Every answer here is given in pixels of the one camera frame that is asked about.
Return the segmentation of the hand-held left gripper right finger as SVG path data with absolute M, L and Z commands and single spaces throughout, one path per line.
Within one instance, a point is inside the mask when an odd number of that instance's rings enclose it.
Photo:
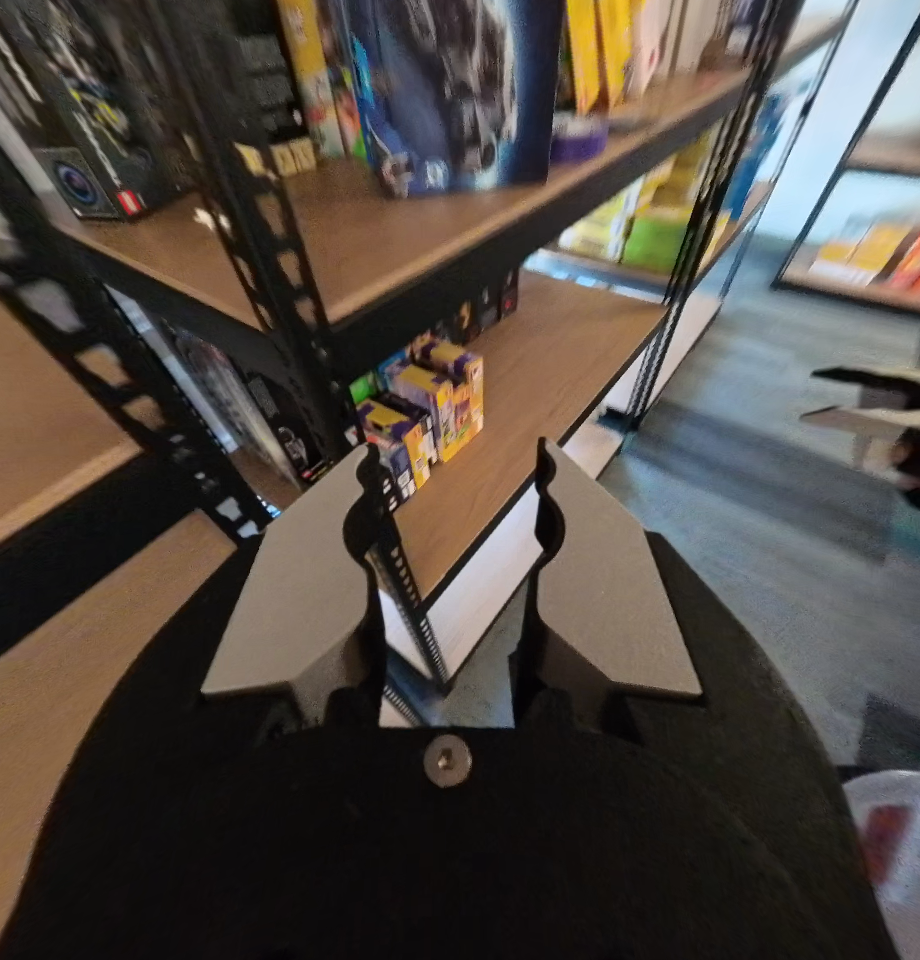
M 589 729 L 629 697 L 697 705 L 701 679 L 646 530 L 549 438 L 538 441 L 535 538 L 520 636 L 520 720 L 553 692 Z

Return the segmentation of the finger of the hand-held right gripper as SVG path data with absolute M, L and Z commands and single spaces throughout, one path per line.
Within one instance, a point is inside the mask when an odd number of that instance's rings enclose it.
M 814 370 L 813 378 L 920 399 L 920 367 L 832 366 Z
M 804 413 L 802 422 L 886 441 L 897 441 L 910 431 L 920 434 L 920 410 L 834 406 Z

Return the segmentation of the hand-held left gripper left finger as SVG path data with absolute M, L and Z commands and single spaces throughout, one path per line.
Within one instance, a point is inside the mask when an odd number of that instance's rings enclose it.
M 387 642 L 370 554 L 389 516 L 378 467 L 358 446 L 262 534 L 205 698 L 282 695 L 300 721 L 379 720 Z

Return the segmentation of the black toy box yellow emblem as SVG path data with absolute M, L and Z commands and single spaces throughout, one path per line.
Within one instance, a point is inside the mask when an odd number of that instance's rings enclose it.
M 339 6 L 368 159 L 389 197 L 546 182 L 564 2 Z

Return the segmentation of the black racing car toy box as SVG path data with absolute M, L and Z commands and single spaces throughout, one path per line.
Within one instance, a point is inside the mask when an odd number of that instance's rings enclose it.
M 145 13 L 0 1 L 0 110 L 80 220 L 142 219 L 193 186 Z

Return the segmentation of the background shelf unit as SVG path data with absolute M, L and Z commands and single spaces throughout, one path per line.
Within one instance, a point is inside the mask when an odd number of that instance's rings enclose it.
M 920 316 L 920 11 L 774 287 Z

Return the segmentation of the row of black toy boxes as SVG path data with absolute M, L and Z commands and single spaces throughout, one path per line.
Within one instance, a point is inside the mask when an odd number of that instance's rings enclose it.
M 329 469 L 293 396 L 261 372 L 234 362 L 189 331 L 159 324 L 169 351 L 236 449 L 296 488 L 315 484 Z

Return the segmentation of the green box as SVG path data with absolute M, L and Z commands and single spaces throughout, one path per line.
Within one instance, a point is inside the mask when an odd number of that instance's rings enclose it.
M 691 207 L 680 206 L 639 210 L 623 246 L 621 265 L 669 282 L 692 213 Z

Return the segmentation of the stack of yellow boxes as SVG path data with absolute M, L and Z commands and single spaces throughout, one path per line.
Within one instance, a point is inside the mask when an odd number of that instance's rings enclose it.
M 644 197 L 651 197 L 645 175 L 564 230 L 557 241 L 558 249 L 619 264 Z

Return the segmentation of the white shirt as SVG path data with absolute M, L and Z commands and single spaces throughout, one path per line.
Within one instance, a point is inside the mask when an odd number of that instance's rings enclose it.
M 898 955 L 920 959 L 920 770 L 863 774 L 845 792 Z

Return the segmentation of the purple tape roll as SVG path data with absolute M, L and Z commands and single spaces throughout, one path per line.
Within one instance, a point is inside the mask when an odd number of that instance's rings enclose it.
M 553 117 L 550 163 L 580 163 L 606 150 L 610 125 L 599 117 L 557 112 Z

